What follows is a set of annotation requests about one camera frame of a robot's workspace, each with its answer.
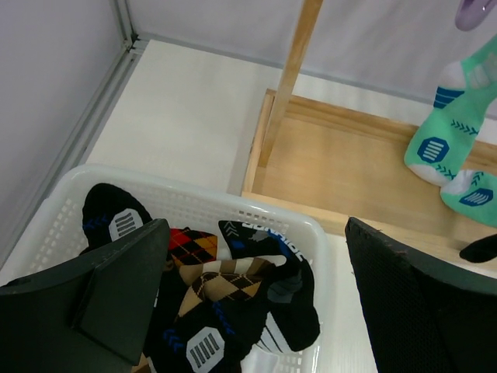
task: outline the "sock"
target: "sock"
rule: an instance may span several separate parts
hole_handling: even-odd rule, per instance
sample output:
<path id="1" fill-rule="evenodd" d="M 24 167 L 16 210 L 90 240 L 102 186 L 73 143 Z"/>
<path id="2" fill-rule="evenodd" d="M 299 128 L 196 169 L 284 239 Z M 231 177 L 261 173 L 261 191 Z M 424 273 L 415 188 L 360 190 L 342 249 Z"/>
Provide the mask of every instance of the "sock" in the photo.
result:
<path id="1" fill-rule="evenodd" d="M 497 177 L 489 173 L 465 169 L 442 187 L 443 202 L 459 214 L 485 225 L 497 227 L 497 204 L 494 190 Z"/>
<path id="2" fill-rule="evenodd" d="M 219 228 L 235 259 L 282 254 L 287 258 L 267 278 L 265 325 L 257 346 L 275 354 L 311 346 L 320 328 L 313 306 L 314 276 L 304 255 L 289 239 L 267 227 L 220 221 Z"/>
<path id="3" fill-rule="evenodd" d="M 444 68 L 433 111 L 405 153 L 407 167 L 440 187 L 453 180 L 496 97 L 497 35 L 469 58 Z"/>
<path id="4" fill-rule="evenodd" d="M 152 360 L 156 371 L 240 371 L 240 361 L 262 333 L 267 290 L 263 282 L 248 284 L 243 277 L 263 278 L 274 267 L 260 258 L 181 267 L 176 267 L 170 259 L 162 274 L 144 347 L 144 354 Z M 210 270 L 231 272 L 225 275 L 233 278 L 226 281 L 221 273 L 213 274 Z M 201 278 L 203 275 L 213 276 L 205 280 Z M 195 282 L 202 288 L 195 288 Z M 266 290 L 258 297 L 261 288 Z M 209 329 L 209 333 L 222 350 L 221 357 L 215 346 L 205 341 L 199 350 L 186 349 L 189 344 L 209 338 L 205 328 L 215 329 Z M 220 338 L 225 345 L 221 346 Z"/>
<path id="5" fill-rule="evenodd" d="M 169 252 L 175 265 L 208 263 L 217 257 L 217 236 L 190 228 L 171 229 Z"/>
<path id="6" fill-rule="evenodd" d="M 183 317 L 206 299 L 217 302 L 225 298 L 232 301 L 253 298 L 274 267 L 270 262 L 259 258 L 180 267 L 179 274 L 189 288 L 179 307 L 178 316 Z"/>
<path id="7" fill-rule="evenodd" d="M 148 338 L 145 356 L 158 373 L 241 371 L 240 362 L 262 332 L 263 298 L 246 302 L 207 299 L 155 333 L 154 339 Z"/>
<path id="8" fill-rule="evenodd" d="M 150 222 L 145 207 L 131 194 L 110 184 L 97 184 L 86 195 L 83 206 L 83 232 L 89 247 L 87 253 Z"/>
<path id="9" fill-rule="evenodd" d="M 484 263 L 497 258 L 497 235 L 474 241 L 462 249 L 459 256 L 472 263 Z"/>

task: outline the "sock toe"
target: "sock toe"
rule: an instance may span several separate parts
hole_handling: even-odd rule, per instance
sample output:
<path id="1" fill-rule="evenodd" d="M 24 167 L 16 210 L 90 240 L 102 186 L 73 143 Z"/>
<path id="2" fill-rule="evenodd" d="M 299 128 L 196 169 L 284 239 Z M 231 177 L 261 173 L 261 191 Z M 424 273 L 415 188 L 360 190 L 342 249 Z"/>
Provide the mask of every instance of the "sock toe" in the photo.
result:
<path id="1" fill-rule="evenodd" d="M 497 235 L 490 235 L 465 247 L 459 256 L 472 263 L 484 263 L 497 257 Z"/>
<path id="2" fill-rule="evenodd" d="M 417 177 L 427 181 L 428 183 L 443 187 L 447 185 L 450 180 L 448 180 L 444 175 L 436 171 L 432 166 L 427 165 L 409 165 L 408 166 Z"/>
<path id="3" fill-rule="evenodd" d="M 88 192 L 82 212 L 83 232 L 89 244 L 85 253 L 116 241 L 152 220 L 136 198 L 106 183 L 96 184 Z"/>
<path id="4" fill-rule="evenodd" d="M 463 169 L 456 175 L 454 180 L 441 186 L 442 189 L 440 192 L 456 195 L 468 191 L 471 186 L 471 181 L 473 180 L 474 173 L 475 171 L 472 169 Z"/>

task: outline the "gray sock patch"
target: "gray sock patch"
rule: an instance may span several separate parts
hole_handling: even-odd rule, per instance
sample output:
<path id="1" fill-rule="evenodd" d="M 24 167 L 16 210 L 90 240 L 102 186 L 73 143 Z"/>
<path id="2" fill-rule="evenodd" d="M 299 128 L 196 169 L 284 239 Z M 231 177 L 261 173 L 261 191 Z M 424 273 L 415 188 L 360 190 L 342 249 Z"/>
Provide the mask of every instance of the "gray sock patch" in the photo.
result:
<path id="1" fill-rule="evenodd" d="M 295 276 L 271 284 L 267 298 L 274 303 L 290 303 L 294 293 L 302 289 L 302 286 L 302 273 L 299 270 Z"/>
<path id="2" fill-rule="evenodd" d="M 269 235 L 265 231 L 257 231 L 254 233 L 254 235 L 250 238 L 252 241 L 256 242 L 261 242 L 264 239 L 267 239 Z"/>

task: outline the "plastic laundry basket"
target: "plastic laundry basket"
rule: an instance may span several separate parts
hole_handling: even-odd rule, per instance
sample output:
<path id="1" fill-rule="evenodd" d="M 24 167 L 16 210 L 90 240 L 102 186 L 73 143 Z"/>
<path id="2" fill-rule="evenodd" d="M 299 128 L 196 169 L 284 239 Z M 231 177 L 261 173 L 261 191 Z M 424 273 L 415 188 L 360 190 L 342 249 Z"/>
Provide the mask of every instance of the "plastic laundry basket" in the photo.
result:
<path id="1" fill-rule="evenodd" d="M 25 230 L 5 266 L 0 285 L 75 258 L 88 242 L 82 231 L 86 194 L 97 183 L 112 183 L 135 196 L 153 218 L 171 227 L 212 232 L 221 237 L 219 220 L 247 221 L 283 233 L 306 256 L 315 275 L 315 307 L 320 320 L 328 311 L 326 271 L 332 266 L 325 232 L 313 219 L 245 198 L 107 166 L 79 166 L 66 174 Z M 219 241 L 220 249 L 224 240 Z M 310 373 L 319 364 L 320 341 L 298 354 L 280 358 L 276 371 Z"/>

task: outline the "mint green sock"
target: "mint green sock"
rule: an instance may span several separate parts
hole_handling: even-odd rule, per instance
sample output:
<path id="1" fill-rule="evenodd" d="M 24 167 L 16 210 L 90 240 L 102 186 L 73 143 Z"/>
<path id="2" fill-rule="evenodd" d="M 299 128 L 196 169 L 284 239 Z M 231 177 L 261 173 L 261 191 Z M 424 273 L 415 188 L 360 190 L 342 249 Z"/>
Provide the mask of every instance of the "mint green sock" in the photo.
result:
<path id="1" fill-rule="evenodd" d="M 440 190 L 443 202 L 454 211 L 485 225 L 497 227 L 497 177 L 465 169 Z"/>
<path id="2" fill-rule="evenodd" d="M 496 97 L 497 35 L 469 58 L 444 68 L 433 111 L 405 153 L 407 167 L 440 187 L 453 180 Z"/>

